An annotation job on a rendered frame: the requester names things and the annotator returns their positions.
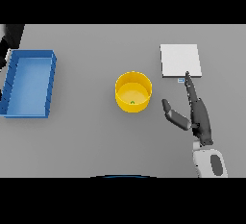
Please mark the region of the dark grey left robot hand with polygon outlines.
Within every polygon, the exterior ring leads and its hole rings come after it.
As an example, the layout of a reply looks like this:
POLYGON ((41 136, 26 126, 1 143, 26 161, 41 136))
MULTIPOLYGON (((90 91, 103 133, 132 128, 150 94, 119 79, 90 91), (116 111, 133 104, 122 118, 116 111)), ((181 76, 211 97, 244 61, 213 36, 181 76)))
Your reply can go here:
POLYGON ((0 40, 0 69, 6 66, 9 49, 18 49, 24 32, 24 24, 5 24, 4 35, 0 40))

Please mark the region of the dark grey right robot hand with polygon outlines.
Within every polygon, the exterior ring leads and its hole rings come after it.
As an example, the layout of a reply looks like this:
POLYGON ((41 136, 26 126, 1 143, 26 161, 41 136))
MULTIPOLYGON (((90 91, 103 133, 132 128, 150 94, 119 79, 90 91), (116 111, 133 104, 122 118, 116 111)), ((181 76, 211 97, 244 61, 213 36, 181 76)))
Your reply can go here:
POLYGON ((186 88, 188 103, 190 106, 190 118, 179 114, 173 110, 166 99, 162 99, 162 107, 166 119, 184 131, 191 130, 197 137, 202 146, 212 145, 211 127, 209 122, 209 113, 201 98, 197 96, 195 86, 192 82, 189 72, 185 73, 184 85, 186 88))

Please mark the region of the pale square measuring scale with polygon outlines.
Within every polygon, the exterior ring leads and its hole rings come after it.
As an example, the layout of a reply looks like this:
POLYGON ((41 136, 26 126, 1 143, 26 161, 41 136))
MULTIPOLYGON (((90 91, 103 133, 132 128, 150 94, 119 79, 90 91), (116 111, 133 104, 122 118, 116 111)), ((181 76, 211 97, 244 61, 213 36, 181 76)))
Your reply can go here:
POLYGON ((196 44, 161 44, 160 62, 163 78, 184 78, 187 71, 192 78, 202 77, 196 44))

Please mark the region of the yellow bowl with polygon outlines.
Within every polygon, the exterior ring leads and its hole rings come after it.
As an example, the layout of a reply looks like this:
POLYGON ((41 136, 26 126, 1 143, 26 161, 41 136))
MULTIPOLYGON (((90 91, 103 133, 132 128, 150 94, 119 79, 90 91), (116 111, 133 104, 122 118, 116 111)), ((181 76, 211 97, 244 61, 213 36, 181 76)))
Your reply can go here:
POLYGON ((152 96, 152 83, 141 72, 130 71, 120 75, 115 82, 115 101, 124 112, 145 110, 152 96))

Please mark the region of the blue plastic tray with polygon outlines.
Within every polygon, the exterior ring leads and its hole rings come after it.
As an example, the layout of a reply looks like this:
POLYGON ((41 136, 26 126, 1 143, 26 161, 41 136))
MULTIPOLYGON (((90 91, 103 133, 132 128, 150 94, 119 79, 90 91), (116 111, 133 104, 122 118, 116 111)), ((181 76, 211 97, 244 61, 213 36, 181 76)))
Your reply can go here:
POLYGON ((0 116, 47 118, 56 63, 53 50, 12 50, 0 100, 0 116))

